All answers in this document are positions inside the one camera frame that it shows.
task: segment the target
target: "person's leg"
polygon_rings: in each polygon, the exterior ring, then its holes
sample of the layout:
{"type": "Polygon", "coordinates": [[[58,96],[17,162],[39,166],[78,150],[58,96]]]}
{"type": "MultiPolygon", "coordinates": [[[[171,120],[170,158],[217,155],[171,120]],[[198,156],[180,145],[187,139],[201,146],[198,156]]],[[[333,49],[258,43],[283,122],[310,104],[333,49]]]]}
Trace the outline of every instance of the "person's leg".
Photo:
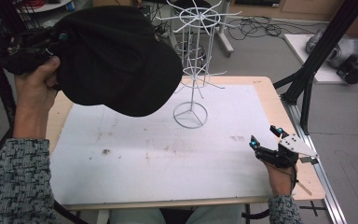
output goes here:
{"type": "Polygon", "coordinates": [[[242,204],[199,207],[186,224],[240,224],[242,208],[242,204]]]}
{"type": "Polygon", "coordinates": [[[110,224],[165,224],[158,208],[114,209],[110,212],[110,224]]]}

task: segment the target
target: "gray floor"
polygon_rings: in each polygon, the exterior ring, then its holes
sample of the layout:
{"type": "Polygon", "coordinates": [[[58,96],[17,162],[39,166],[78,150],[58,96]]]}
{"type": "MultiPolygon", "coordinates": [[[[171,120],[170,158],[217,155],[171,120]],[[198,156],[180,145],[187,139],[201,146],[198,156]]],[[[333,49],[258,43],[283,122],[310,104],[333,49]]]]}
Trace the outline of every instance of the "gray floor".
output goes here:
{"type": "MultiPolygon", "coordinates": [[[[317,27],[309,27],[313,32],[317,27]]],[[[293,74],[301,66],[289,46],[278,37],[247,37],[233,40],[227,35],[235,52],[227,57],[219,43],[213,46],[211,73],[227,71],[226,76],[263,76],[272,82],[293,74]]],[[[287,87],[277,90],[283,93],[287,87]]],[[[358,84],[322,85],[315,83],[310,105],[310,136],[327,173],[348,223],[358,223],[358,84]]],[[[0,103],[0,138],[7,130],[7,118],[0,103]]],[[[300,202],[310,206],[310,202],[300,202]]],[[[260,212],[266,204],[252,204],[252,212],[260,212]]],[[[301,210],[305,223],[331,223],[325,211],[317,216],[308,209],[301,210]]],[[[95,212],[84,212],[90,223],[95,212]]],[[[269,223],[254,220],[251,223],[269,223]]]]}

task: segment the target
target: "sleeve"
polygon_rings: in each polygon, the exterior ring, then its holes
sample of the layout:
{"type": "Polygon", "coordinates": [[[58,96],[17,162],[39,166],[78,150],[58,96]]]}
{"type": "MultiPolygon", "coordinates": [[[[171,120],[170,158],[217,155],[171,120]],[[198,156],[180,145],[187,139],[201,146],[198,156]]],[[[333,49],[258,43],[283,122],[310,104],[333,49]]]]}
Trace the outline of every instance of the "sleeve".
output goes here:
{"type": "Polygon", "coordinates": [[[277,195],[268,201],[269,223],[302,223],[295,200],[290,195],[277,195]]]}
{"type": "Polygon", "coordinates": [[[7,139],[0,152],[0,223],[59,223],[48,140],[7,139]]]}

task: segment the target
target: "black cap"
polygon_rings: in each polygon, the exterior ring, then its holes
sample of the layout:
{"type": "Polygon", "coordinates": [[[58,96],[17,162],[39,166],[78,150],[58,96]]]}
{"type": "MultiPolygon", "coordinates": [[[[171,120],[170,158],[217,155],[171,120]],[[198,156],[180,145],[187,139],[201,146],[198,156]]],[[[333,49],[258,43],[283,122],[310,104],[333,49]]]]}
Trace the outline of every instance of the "black cap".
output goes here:
{"type": "Polygon", "coordinates": [[[143,117],[160,109],[180,83],[179,56],[158,40],[136,7],[79,10],[54,28],[69,34],[69,46],[57,52],[57,73],[62,91],[76,104],[143,117]]]}

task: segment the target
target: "wire display stand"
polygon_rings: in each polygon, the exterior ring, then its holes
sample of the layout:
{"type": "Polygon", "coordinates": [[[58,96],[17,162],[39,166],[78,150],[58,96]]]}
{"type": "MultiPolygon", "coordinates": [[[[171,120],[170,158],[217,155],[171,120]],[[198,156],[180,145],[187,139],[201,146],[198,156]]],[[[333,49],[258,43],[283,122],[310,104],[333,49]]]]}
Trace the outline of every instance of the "wire display stand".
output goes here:
{"type": "Polygon", "coordinates": [[[183,24],[179,29],[173,30],[176,34],[182,31],[182,41],[173,47],[182,59],[185,74],[182,78],[183,87],[177,92],[181,91],[184,87],[191,88],[191,98],[189,102],[179,104],[173,110],[173,117],[181,126],[196,129],[202,127],[207,122],[208,111],[203,105],[195,102],[195,91],[197,90],[203,99],[200,89],[207,85],[224,89],[209,81],[209,78],[212,76],[225,74],[225,72],[209,73],[215,27],[224,24],[228,27],[235,28],[236,26],[226,24],[221,22],[221,20],[223,16],[234,16],[240,14],[240,12],[237,14],[218,13],[214,8],[218,7],[222,1],[210,8],[198,7],[195,0],[192,1],[194,6],[189,8],[181,8],[167,1],[168,5],[174,8],[176,12],[179,12],[178,15],[157,19],[162,21],[179,19],[183,24]],[[202,32],[205,32],[209,37],[207,49],[200,43],[200,34],[202,32]]]}

